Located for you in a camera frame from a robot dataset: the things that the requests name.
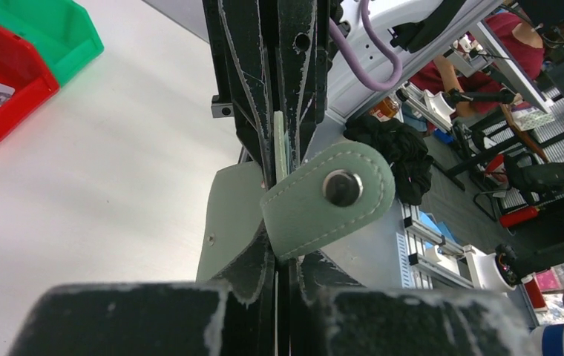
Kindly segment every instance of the chair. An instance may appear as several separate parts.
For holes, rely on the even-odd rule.
[[[524,158],[529,158],[530,165],[521,167],[519,162],[521,162]],[[564,187],[553,190],[551,188],[535,188],[538,184],[534,184],[537,182],[537,171],[533,169],[534,165],[539,165],[537,158],[531,152],[523,152],[516,156],[507,156],[505,155],[503,158],[503,163],[505,165],[505,173],[504,175],[507,176],[508,187],[506,189],[499,189],[495,191],[482,191],[476,195],[474,195],[473,202],[479,210],[481,210],[485,215],[487,215],[492,221],[498,221],[498,216],[496,214],[496,210],[499,210],[501,214],[507,214],[510,211],[503,209],[502,207],[497,206],[496,198],[494,194],[504,193],[506,191],[510,191],[511,189],[517,189],[522,198],[525,200],[526,205],[535,206],[536,204],[542,204],[549,200],[554,200],[558,194],[564,193]],[[559,163],[545,163],[539,165],[539,168],[545,168],[547,165],[559,165]],[[480,196],[486,196],[490,202],[492,207],[492,212],[486,208],[484,208],[479,202],[477,201]],[[511,210],[517,210],[518,208],[523,207],[513,207]]]

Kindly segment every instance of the desk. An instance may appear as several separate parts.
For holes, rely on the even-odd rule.
[[[216,171],[210,47],[140,0],[77,0],[105,43],[0,145],[0,355],[48,288],[193,280]]]
[[[506,139],[505,141],[499,142],[497,145],[489,148],[487,150],[482,151],[480,154],[476,156],[472,156],[469,159],[464,160],[463,162],[459,163],[458,165],[453,166],[452,168],[445,169],[436,162],[435,166],[444,174],[446,177],[450,178],[450,180],[459,186],[463,191],[465,190],[465,186],[462,182],[460,182],[456,176],[459,174],[466,172],[468,169],[474,168],[479,164],[484,162],[488,162],[496,157],[498,154],[510,149],[516,144],[522,144],[525,147],[529,148],[529,150],[533,151],[537,154],[544,162],[548,162],[548,157],[544,153],[544,150],[537,143],[533,137],[527,131],[521,131],[514,122],[514,118],[511,115],[511,110],[507,105],[502,105],[501,110],[503,115],[505,116],[506,125],[511,129],[512,133],[514,134],[511,138]]]

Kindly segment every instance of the gray floor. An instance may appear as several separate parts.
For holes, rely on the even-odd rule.
[[[426,142],[429,153],[446,168],[459,162],[455,153],[435,137],[427,138]],[[492,252],[497,245],[507,243],[519,254],[533,251],[529,242],[515,240],[499,223],[487,218],[472,203],[473,195],[480,190],[467,174],[462,174],[460,179],[466,192],[433,167],[432,188],[425,194],[421,209],[444,222],[461,245],[471,244],[484,252]]]

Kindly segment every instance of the purple cable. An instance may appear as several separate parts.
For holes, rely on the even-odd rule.
[[[374,32],[372,23],[370,22],[370,0],[361,0],[361,19],[363,20],[363,27],[365,28],[367,35],[370,37],[374,45],[382,52],[382,54],[387,57],[387,59],[390,60],[391,64],[393,65],[393,72],[385,83],[377,82],[376,80],[372,79],[365,70],[363,70],[361,63],[358,62],[358,59],[356,58],[353,49],[350,47],[350,44],[347,43],[347,40],[343,36],[343,33],[341,33],[341,31],[337,27],[337,24],[332,19],[330,19],[329,25],[330,37],[332,37],[332,40],[337,44],[337,47],[341,51],[341,55],[345,59],[345,62],[347,62],[354,75],[356,75],[358,80],[363,83],[363,85],[374,91],[391,90],[396,86],[396,84],[398,84],[398,81],[402,77],[402,61],[380,40],[378,35],[376,35],[376,32]]]

